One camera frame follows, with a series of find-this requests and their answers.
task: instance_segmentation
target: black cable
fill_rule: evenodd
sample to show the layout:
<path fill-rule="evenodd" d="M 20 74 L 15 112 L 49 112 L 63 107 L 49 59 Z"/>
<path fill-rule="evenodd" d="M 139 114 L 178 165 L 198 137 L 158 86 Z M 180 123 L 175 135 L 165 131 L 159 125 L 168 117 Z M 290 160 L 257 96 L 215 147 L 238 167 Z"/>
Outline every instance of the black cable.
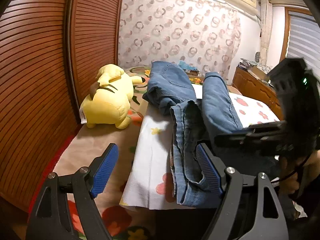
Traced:
<path fill-rule="evenodd" d="M 306 164 L 307 160 L 310 158 L 312 153 L 309 154 L 309 156 L 297 167 L 294 169 L 293 172 L 291 172 L 289 175 L 285 176 L 284 178 L 282 179 L 277 179 L 276 181 L 272 181 L 271 183 L 276 183 L 276 182 L 280 182 L 280 181 L 283 181 L 283 180 L 286 180 L 288 178 L 290 178 L 293 174 L 295 174 L 296 172 L 298 172 L 302 167 L 303 165 Z"/>

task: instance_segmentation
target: wooden dresser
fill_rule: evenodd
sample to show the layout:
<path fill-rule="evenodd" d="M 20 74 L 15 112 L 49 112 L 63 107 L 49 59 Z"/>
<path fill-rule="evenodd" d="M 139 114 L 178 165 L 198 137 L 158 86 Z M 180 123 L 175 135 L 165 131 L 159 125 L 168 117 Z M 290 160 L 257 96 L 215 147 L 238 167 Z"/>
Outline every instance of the wooden dresser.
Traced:
<path fill-rule="evenodd" d="M 247 71 L 237 67 L 233 84 L 245 97 L 253 98 L 265 103 L 275 113 L 279 120 L 283 120 L 283 114 L 275 91 L 256 79 Z"/>

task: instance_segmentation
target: blue gripper pad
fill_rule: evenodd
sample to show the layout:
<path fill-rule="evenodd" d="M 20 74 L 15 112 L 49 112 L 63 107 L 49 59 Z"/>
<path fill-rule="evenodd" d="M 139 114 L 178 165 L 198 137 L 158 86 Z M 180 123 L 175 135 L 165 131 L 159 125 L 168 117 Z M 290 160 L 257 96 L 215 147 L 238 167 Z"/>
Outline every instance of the blue gripper pad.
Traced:
<path fill-rule="evenodd" d="M 222 198 L 226 190 L 226 175 L 224 173 L 226 166 L 220 158 L 213 156 L 205 143 L 197 145 L 196 157 L 208 181 L 210 191 Z"/>
<path fill-rule="evenodd" d="M 118 146 L 110 143 L 104 153 L 95 158 L 90 164 L 89 168 L 93 173 L 93 185 L 90 191 L 92 197 L 96 198 L 98 194 L 102 193 L 110 174 L 118 160 L 119 150 Z"/>

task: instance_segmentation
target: metal screw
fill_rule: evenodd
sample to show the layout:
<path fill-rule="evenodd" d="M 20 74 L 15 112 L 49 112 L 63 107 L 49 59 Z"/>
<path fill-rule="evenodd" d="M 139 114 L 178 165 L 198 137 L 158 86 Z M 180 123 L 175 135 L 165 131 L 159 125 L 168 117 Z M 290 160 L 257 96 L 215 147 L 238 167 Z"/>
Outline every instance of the metal screw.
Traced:
<path fill-rule="evenodd" d="M 235 168 L 232 168 L 232 167 L 228 167 L 227 168 L 227 172 L 230 173 L 230 174 L 233 174 L 236 172 Z"/>
<path fill-rule="evenodd" d="M 49 173 L 48 178 L 53 179 L 56 175 L 57 175 L 57 173 L 51 172 L 51 173 Z"/>
<path fill-rule="evenodd" d="M 79 169 L 80 173 L 83 173 L 83 174 L 87 173 L 88 170 L 89 170 L 88 167 L 81 167 L 81 168 Z"/>
<path fill-rule="evenodd" d="M 260 172 L 259 177 L 262 179 L 266 179 L 268 176 L 264 172 Z"/>

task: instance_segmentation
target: window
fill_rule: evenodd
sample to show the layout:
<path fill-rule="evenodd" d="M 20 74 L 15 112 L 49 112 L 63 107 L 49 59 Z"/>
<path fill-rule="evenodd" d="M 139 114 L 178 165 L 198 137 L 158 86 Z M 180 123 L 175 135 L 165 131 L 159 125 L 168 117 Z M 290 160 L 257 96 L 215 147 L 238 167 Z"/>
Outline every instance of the window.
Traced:
<path fill-rule="evenodd" d="M 307 66 L 320 77 L 320 28 L 311 13 L 285 8 L 285 33 L 281 59 L 303 57 Z"/>

